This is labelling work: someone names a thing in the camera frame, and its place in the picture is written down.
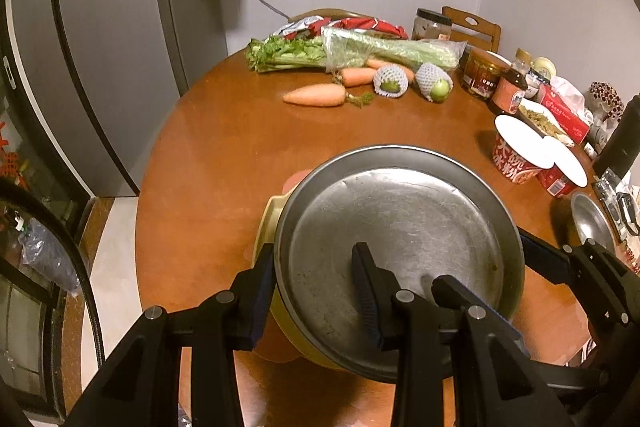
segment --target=food on plate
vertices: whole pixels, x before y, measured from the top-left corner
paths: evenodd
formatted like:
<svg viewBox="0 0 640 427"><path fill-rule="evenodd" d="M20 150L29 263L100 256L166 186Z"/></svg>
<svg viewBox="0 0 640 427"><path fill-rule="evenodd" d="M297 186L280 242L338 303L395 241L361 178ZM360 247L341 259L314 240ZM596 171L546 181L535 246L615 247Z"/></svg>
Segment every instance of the food on plate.
<svg viewBox="0 0 640 427"><path fill-rule="evenodd" d="M564 145L569 147L574 146L573 140L571 140L560 128L553 124L543 112L527 109L523 105L519 108L521 115L530 121L536 128L540 129L547 136L552 136L560 140Z"/></svg>
<svg viewBox="0 0 640 427"><path fill-rule="evenodd" d="M428 62L421 65L415 73L415 82L418 88L429 102L444 102L453 89L453 80L439 67Z"/></svg>
<svg viewBox="0 0 640 427"><path fill-rule="evenodd" d="M346 68L336 74L336 79L344 87L365 86L373 82L375 74L373 68Z"/></svg>
<svg viewBox="0 0 640 427"><path fill-rule="evenodd" d="M322 39L291 39L271 36L266 40L251 39L246 61L251 70L290 70L293 68L324 68L326 55Z"/></svg>
<svg viewBox="0 0 640 427"><path fill-rule="evenodd" d="M402 68L402 71L404 71L404 73L406 74L406 78L409 83L413 82L415 78L415 73L402 64L395 64L386 60L379 60L378 58L370 58L369 60L367 60L367 66L375 70L379 70L383 66L398 66L399 68Z"/></svg>
<svg viewBox="0 0 640 427"><path fill-rule="evenodd" d="M339 84L315 84L290 91L282 99L287 103L307 107L337 107L344 102L362 107L371 103L373 94L366 92L361 96L353 96L347 92L344 86Z"/></svg>
<svg viewBox="0 0 640 427"><path fill-rule="evenodd" d="M373 77L373 90L379 95L399 98L409 87L409 80L400 66L382 66Z"/></svg>

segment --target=black bottle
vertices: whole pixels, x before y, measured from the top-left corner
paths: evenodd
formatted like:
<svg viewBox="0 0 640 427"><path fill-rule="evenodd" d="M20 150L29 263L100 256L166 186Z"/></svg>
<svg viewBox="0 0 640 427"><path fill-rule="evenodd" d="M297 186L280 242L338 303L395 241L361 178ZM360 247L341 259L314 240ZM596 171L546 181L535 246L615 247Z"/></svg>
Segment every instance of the black bottle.
<svg viewBox="0 0 640 427"><path fill-rule="evenodd" d="M602 176L610 168L622 179L640 153L640 96L626 104L620 123L606 146L593 163L593 170Z"/></svg>

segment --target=chair backrest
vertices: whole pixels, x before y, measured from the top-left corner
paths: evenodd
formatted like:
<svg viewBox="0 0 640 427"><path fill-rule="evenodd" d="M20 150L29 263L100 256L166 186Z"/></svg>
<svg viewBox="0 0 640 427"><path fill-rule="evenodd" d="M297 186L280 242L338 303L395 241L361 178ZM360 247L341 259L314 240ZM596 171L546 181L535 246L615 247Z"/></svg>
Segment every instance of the chair backrest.
<svg viewBox="0 0 640 427"><path fill-rule="evenodd" d="M451 40L456 42L467 41L469 44L476 46L477 48L482 48L494 53L498 52L498 47L500 47L500 26L482 19L477 15L473 15L472 13L456 10L451 6L443 6L442 14L449 17L457 26L462 26L463 28L467 28L490 37L490 40L486 40L476 35L470 35L465 32L453 30L451 32Z"/></svg>
<svg viewBox="0 0 640 427"><path fill-rule="evenodd" d="M345 17L369 17L369 15L363 15L362 13L349 12L347 10L341 10L339 8L318 8L309 12L301 13L300 15L294 15L289 18L289 22L298 22L309 17L310 15L319 15L321 17L329 17L331 20L344 19Z"/></svg>

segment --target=glass jar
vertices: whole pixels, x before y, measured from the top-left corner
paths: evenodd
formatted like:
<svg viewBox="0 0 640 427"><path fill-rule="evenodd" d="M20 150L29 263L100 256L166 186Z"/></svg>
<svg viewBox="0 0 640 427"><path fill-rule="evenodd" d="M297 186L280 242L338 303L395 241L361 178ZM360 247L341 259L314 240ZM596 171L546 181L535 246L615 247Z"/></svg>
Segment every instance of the glass jar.
<svg viewBox="0 0 640 427"><path fill-rule="evenodd" d="M414 41L420 39L439 39L448 41L451 38L451 19L442 13L418 8L415 13L414 31L411 38Z"/></svg>
<svg viewBox="0 0 640 427"><path fill-rule="evenodd" d="M482 100L494 93L502 74L509 70L508 63L480 48L473 48L462 76L462 87Z"/></svg>
<svg viewBox="0 0 640 427"><path fill-rule="evenodd" d="M531 54L518 48L516 51L516 58L513 59L511 67L518 73L526 76L531 68Z"/></svg>

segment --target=metal bowl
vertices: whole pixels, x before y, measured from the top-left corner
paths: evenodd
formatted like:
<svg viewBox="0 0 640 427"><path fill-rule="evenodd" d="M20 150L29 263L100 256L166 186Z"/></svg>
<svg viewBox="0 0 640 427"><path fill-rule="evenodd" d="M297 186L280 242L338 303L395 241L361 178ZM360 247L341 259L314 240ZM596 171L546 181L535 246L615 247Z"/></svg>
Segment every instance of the metal bowl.
<svg viewBox="0 0 640 427"><path fill-rule="evenodd" d="M599 206L583 192L574 192L571 196L571 216L567 223L569 243L574 247L583 245L587 239L593 239L612 253L616 244Z"/></svg>

